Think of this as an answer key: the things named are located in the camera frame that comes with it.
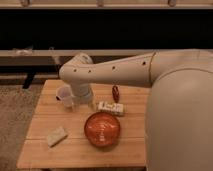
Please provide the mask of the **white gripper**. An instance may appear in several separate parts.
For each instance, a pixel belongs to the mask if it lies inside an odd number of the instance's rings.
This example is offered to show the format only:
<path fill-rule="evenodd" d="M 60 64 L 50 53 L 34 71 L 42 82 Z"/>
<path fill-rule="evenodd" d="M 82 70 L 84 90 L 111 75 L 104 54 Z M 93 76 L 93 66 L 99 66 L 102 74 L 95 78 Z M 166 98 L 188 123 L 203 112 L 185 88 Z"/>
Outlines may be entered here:
<path fill-rule="evenodd" d="M 69 108 L 89 105 L 93 101 L 93 91 L 89 84 L 63 84 L 56 90 L 56 97 Z"/>

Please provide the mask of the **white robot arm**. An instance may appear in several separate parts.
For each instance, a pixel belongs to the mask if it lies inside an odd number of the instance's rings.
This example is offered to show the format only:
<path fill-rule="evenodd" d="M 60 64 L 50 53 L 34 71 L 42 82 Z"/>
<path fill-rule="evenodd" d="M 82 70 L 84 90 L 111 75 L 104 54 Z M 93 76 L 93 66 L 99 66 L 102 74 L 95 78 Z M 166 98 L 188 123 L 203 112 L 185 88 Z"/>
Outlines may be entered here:
<path fill-rule="evenodd" d="M 213 171 L 213 52 L 154 51 L 98 64 L 80 53 L 59 77 L 77 100 L 92 83 L 148 88 L 147 171 Z"/>

